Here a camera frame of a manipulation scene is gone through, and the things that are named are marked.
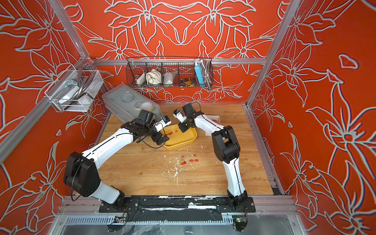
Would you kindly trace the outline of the yellow plastic tray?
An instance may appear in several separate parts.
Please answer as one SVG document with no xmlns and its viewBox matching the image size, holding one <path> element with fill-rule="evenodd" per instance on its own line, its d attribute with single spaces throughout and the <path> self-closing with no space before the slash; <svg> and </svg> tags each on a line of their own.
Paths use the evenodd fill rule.
<svg viewBox="0 0 376 235">
<path fill-rule="evenodd" d="M 197 138 L 197 131 L 194 128 L 189 128 L 186 132 L 182 132 L 178 124 L 165 127 L 161 133 L 165 133 L 166 136 L 169 137 L 169 140 L 164 144 L 167 150 L 190 145 L 194 143 Z"/>
</svg>

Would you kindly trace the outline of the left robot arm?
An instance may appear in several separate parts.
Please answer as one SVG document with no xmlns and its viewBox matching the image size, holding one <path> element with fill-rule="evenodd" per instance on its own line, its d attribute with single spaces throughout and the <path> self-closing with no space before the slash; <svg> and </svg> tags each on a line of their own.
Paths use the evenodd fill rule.
<svg viewBox="0 0 376 235">
<path fill-rule="evenodd" d="M 148 137 L 158 145 L 157 149 L 160 148 L 169 140 L 165 127 L 170 124 L 168 116 L 157 118 L 155 113 L 141 110 L 137 118 L 123 124 L 104 141 L 82 153 L 71 153 L 63 177 L 64 184 L 71 192 L 79 193 L 82 197 L 93 197 L 118 210 L 122 209 L 124 193 L 105 184 L 98 170 L 122 148 L 134 142 L 144 142 Z"/>
</svg>

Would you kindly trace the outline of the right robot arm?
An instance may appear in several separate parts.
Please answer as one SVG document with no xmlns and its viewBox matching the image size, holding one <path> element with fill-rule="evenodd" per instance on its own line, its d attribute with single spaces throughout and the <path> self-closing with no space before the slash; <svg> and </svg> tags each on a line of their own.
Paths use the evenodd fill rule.
<svg viewBox="0 0 376 235">
<path fill-rule="evenodd" d="M 214 122 L 202 111 L 194 110 L 190 103 L 183 106 L 183 112 L 174 110 L 173 115 L 179 120 L 178 126 L 182 132 L 197 127 L 211 135 L 214 153 L 224 165 L 229 205 L 234 211 L 244 208 L 248 194 L 241 178 L 240 144 L 234 129 Z"/>
</svg>

